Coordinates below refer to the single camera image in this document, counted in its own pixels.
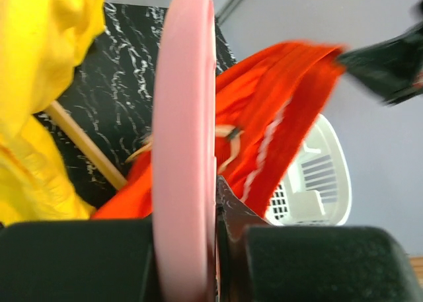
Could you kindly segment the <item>pink plastic hanger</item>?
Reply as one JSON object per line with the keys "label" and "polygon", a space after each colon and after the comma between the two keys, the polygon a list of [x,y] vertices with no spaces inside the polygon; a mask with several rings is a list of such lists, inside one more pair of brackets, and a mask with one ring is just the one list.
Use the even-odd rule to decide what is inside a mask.
{"label": "pink plastic hanger", "polygon": [[172,0],[153,96],[153,239],[165,301],[215,299],[213,0]]}

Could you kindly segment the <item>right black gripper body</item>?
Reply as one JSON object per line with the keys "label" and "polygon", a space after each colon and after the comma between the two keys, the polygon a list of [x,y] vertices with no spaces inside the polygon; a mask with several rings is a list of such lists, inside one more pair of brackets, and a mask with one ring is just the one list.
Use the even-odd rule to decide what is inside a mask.
{"label": "right black gripper body", "polygon": [[422,19],[400,36],[343,53],[336,60],[385,104],[421,96]]}

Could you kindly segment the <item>orange shorts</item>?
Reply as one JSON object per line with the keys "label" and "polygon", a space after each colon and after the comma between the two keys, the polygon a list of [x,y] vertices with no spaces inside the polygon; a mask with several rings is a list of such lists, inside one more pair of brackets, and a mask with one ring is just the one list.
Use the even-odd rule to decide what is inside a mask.
{"label": "orange shorts", "polygon": [[263,217],[280,179],[344,73],[343,47],[289,41],[238,62],[215,82],[217,167],[236,197]]}

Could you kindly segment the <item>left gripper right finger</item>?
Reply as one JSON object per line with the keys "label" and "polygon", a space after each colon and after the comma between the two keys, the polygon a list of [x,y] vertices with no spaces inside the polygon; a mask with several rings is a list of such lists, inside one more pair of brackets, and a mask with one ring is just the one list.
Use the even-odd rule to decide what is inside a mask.
{"label": "left gripper right finger", "polygon": [[402,246],[375,227],[261,219],[217,178],[218,301],[421,301]]}

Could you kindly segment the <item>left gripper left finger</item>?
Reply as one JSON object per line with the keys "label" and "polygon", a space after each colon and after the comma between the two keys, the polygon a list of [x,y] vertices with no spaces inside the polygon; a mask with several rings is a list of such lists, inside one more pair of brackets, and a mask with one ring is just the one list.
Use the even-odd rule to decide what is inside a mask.
{"label": "left gripper left finger", "polygon": [[158,301],[150,219],[1,229],[2,301]]}

